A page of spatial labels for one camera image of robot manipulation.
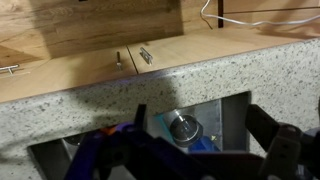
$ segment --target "wood grain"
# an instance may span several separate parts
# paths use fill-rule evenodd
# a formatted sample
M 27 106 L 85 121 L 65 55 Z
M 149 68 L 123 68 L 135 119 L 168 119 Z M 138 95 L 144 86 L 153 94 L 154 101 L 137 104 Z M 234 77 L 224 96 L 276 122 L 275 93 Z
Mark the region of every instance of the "wood grain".
M 259 30 L 214 29 L 179 37 L 166 38 L 129 45 L 129 50 L 139 73 L 190 64 L 208 59 L 245 53 L 253 50 L 314 38 L 295 34 L 265 34 Z M 140 55 L 144 47 L 152 56 L 153 64 L 148 65 Z
M 235 19 L 244 22 L 258 22 L 258 21 L 272 21 L 272 22 L 284 22 L 303 20 L 307 18 L 320 15 L 320 8 L 313 9 L 299 9 L 299 10 L 282 10 L 282 11 L 267 11 L 267 12 L 250 12 L 250 13 L 234 13 L 225 14 L 226 18 Z M 311 35 L 319 36 L 320 34 L 320 18 L 306 24 L 299 25 L 261 25 L 257 27 L 243 26 L 234 23 L 224 23 L 226 28 L 251 28 L 259 29 L 265 33 L 282 32 L 284 36 L 288 35 Z
M 117 51 L 121 54 L 122 71 L 116 66 Z M 37 62 L 31 62 L 29 66 L 24 67 L 32 68 L 32 64 Z M 126 47 L 56 58 L 42 63 L 28 74 L 17 73 L 15 72 L 14 76 L 0 78 L 0 102 L 137 74 Z
M 319 0 L 224 0 L 224 13 L 319 7 Z
M 0 66 L 208 28 L 205 0 L 1 0 Z M 209 12 L 216 13 L 212 4 Z M 215 20 L 210 20 L 213 27 Z

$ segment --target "white wire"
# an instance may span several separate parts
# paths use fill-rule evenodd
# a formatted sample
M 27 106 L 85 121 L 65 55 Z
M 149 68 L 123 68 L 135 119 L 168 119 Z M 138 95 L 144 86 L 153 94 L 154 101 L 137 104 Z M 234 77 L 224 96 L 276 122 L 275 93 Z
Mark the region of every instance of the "white wire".
M 313 20 L 316 20 L 318 18 L 320 18 L 320 15 L 308 18 L 308 19 L 303 19 L 303 20 L 297 20 L 297 21 L 288 21 L 288 22 L 270 22 L 270 21 L 259 21 L 259 22 L 255 22 L 255 23 L 248 23 L 248 22 L 242 22 L 242 21 L 237 21 L 234 19 L 228 19 L 228 18 L 224 18 L 221 16 L 216 16 L 216 15 L 212 15 L 212 14 L 205 14 L 204 10 L 207 8 L 207 6 L 209 5 L 209 3 L 211 2 L 211 0 L 207 0 L 207 3 L 203 6 L 203 8 L 201 9 L 201 15 L 205 16 L 205 17 L 210 17 L 210 18 L 217 18 L 217 19 L 222 19 L 224 21 L 228 21 L 228 22 L 232 22 L 235 24 L 241 24 L 241 25 L 248 25 L 248 26 L 259 26 L 261 24 L 272 24 L 272 25 L 293 25 L 293 24 L 304 24 Z

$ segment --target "granite countertop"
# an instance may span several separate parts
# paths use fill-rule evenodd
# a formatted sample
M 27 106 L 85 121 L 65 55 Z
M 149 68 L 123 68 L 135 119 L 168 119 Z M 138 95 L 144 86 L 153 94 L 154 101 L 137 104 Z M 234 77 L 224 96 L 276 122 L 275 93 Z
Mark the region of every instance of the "granite countertop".
M 40 179 L 26 147 L 244 91 L 278 121 L 319 126 L 320 39 L 0 104 L 0 179 Z M 251 141 L 250 150 L 262 153 Z

